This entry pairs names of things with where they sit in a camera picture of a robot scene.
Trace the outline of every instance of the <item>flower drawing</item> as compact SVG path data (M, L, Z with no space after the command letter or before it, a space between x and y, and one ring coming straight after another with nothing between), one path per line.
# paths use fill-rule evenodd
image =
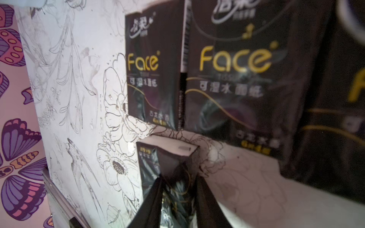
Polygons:
M124 55L118 54L113 66L104 72L105 122L109 128L109 140L119 151L132 156L135 142L149 134L151 125L128 115L125 67Z
M174 131L161 126L153 128L152 133L199 146L199 170L203 177L215 174L226 165L226 159L222 154L223 143L221 142L193 132Z
M139 207L136 189L139 189L139 171L136 161L117 150L114 143L104 137L105 143L98 145L96 157L104 170L109 185L116 191L122 191L125 207L132 219Z
M115 36L124 36L125 14L138 10L135 0L103 1L101 9Z
M108 205L107 221L111 228L125 227L123 222L123 212L112 205Z

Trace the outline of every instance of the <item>wallpaper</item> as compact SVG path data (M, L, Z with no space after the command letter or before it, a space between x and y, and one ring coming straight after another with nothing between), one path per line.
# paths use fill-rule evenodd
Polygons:
M9 5L0 5L1 227L53 227L47 166L23 47Z
M91 227L127 227L141 204L135 142L201 147L203 175L233 227L359 227L365 206L282 178L277 161L128 115L124 16L149 0L48 0L16 8L53 182Z

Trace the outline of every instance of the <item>black packaging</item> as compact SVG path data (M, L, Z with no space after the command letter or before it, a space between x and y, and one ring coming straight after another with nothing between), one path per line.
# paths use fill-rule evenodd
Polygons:
M197 149L198 146L157 135L137 142L143 198L147 198L155 179L163 179L162 227L189 227L199 169Z
M69 220L69 225L70 228L84 228L75 217Z
M183 120L187 4L159 1L126 15L128 113L174 130Z
M332 0L195 0L185 127L290 153Z
M136 216L128 228L160 228L160 227L181 227L176 223L162 224L161 211L164 205L165 181L160 176L152 184ZM203 177L197 176L196 181L196 217L198 228L232 228L227 218L220 209L217 200Z
M365 203L364 1L338 1L284 177Z

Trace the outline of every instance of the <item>pink wall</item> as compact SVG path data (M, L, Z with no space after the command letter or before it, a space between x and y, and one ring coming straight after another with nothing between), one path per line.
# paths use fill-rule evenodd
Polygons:
M45 152L14 11L0 5L1 227L53 227Z

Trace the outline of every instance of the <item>brand logo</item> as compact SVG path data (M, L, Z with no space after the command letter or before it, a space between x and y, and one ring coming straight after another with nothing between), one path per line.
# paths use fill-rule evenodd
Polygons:
M147 36L148 35L148 30L147 29L153 23L153 18L155 16L156 16L156 12L153 12L152 16L148 18L148 21L147 21L146 16L140 17L139 19L134 19L133 27L130 30L129 37L131 39L134 39L139 35L141 37Z
M238 51L237 53L234 54L233 59L227 51L219 51L214 56L205 55L206 52L212 51L213 48L214 48L213 46L206 46L201 50L201 53L200 53L200 71L204 70L204 62L210 63L211 61L213 61L212 62L213 68L216 71L219 71L219 72L224 72L224 71L230 72L231 71L231 65L233 66L233 68L237 72L241 72L241 73L246 73L247 72L247 67L246 66L239 66L238 60L242 56L250 54L249 49L243 49L243 50ZM219 62L218 59L220 59L220 58L221 58L220 63L225 62L225 64L223 66L220 66L218 64L218 62ZM245 64L245 65L247 65L249 67L249 69L253 72L263 73L263 72L267 71L270 68L270 66L272 64L270 62L271 58L272 58L272 53L269 50L267 50L267 49L258 49L258 50L253 51L249 55L248 63Z
M261 0L217 0L212 13L212 23L222 24L232 17L233 20L244 20L255 17L256 6Z
M156 52L156 55L159 56L161 54L160 51ZM146 56L146 58L142 58L142 57L136 57L134 59L134 54L133 53L129 53L128 54L128 70L131 70L131 65L134 64L136 66L136 68L139 71L155 71L158 68L158 57L155 55L151 55L151 56Z

